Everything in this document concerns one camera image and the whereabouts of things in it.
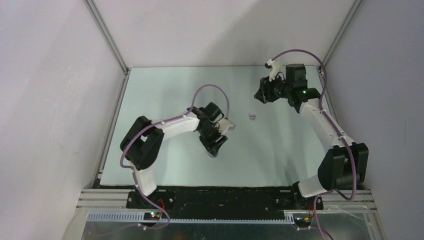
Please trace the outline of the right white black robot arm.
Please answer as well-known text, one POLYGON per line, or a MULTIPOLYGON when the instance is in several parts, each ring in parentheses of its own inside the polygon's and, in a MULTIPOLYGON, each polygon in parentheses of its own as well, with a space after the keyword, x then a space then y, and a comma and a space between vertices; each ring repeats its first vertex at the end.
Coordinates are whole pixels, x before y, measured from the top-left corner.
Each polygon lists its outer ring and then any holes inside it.
POLYGON ((348 136, 322 106, 319 91, 308 87, 304 64, 289 64, 285 72, 276 60, 269 60, 264 66, 270 73, 260 79, 254 98, 264 104, 286 99, 310 124, 326 151, 316 175, 294 183, 291 204, 304 209, 310 204, 311 197, 343 188, 356 191, 366 176, 369 157, 366 144, 357 143, 348 136))

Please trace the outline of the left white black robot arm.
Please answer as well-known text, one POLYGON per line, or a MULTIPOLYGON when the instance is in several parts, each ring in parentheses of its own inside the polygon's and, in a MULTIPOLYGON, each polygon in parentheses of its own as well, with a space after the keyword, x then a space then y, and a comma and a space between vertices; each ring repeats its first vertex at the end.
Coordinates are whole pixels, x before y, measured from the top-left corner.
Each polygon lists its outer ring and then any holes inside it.
POLYGON ((214 158, 228 140, 226 133, 235 126, 213 102, 206 107, 192 106, 181 115, 156 122, 144 115, 138 117, 119 146, 122 150, 120 165, 131 169, 135 187, 141 192, 138 201, 145 208, 153 208, 158 202, 151 166, 164 141, 183 133, 197 132, 207 154, 214 158))

